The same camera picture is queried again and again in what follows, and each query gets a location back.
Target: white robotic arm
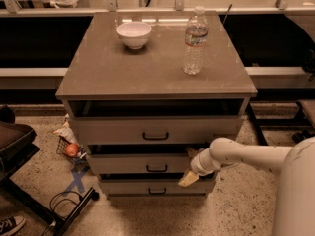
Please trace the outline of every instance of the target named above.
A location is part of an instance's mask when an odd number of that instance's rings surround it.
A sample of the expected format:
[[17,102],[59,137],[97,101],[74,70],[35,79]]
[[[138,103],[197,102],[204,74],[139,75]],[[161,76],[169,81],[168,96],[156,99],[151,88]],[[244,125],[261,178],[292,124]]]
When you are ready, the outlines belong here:
[[191,161],[179,185],[199,176],[245,163],[268,172],[280,172],[273,236],[315,235],[315,138],[295,147],[247,146],[227,138],[212,141]]

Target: black drawer handle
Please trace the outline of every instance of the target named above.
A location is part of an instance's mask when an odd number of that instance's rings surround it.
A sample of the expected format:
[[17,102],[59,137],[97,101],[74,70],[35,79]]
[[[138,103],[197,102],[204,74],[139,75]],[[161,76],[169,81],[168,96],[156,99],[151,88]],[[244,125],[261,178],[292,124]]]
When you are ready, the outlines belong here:
[[167,171],[168,166],[165,165],[165,168],[164,168],[164,169],[150,169],[150,166],[147,165],[146,168],[147,168],[147,171],[148,171],[148,172],[162,173],[162,172],[166,172],[166,171]]
[[148,135],[146,135],[145,132],[143,132],[142,138],[144,140],[149,140],[149,141],[163,141],[163,140],[167,140],[169,138],[169,133],[166,132],[166,134],[163,137],[155,137],[155,136],[148,136]]
[[164,194],[166,194],[166,188],[158,189],[158,190],[154,189],[153,191],[150,188],[148,188],[148,193],[150,195],[164,195]]

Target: shoe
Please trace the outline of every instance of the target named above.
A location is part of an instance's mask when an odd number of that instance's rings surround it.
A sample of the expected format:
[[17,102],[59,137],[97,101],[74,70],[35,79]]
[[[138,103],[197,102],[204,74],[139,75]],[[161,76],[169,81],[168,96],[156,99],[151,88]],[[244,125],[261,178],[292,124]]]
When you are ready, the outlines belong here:
[[0,236],[10,236],[15,234],[26,223],[22,216],[13,216],[0,220]]

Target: speckled floor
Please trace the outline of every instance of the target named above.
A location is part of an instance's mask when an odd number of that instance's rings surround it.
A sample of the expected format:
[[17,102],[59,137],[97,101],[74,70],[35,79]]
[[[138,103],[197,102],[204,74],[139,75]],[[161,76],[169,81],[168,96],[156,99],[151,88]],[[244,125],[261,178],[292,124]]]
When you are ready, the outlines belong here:
[[[54,195],[69,189],[73,165],[58,154],[59,138],[52,131],[64,121],[62,106],[39,108],[15,107],[17,123],[33,126],[40,152],[23,166],[12,180],[22,189],[49,206]],[[275,106],[257,106],[259,115],[274,114]],[[280,106],[275,115],[294,115],[296,108]],[[293,146],[295,131],[264,131],[270,145]],[[245,122],[237,137],[241,143],[257,144],[251,122]],[[277,177],[246,165],[238,165],[217,176],[214,190],[205,198],[112,198],[108,200],[88,171],[81,179],[84,191],[94,187],[99,201],[89,201],[64,235],[271,235]],[[75,196],[68,197],[76,201]],[[58,207],[66,212],[70,204]],[[0,190],[0,218],[22,215],[27,219],[17,235],[42,235],[47,224],[28,208]]]

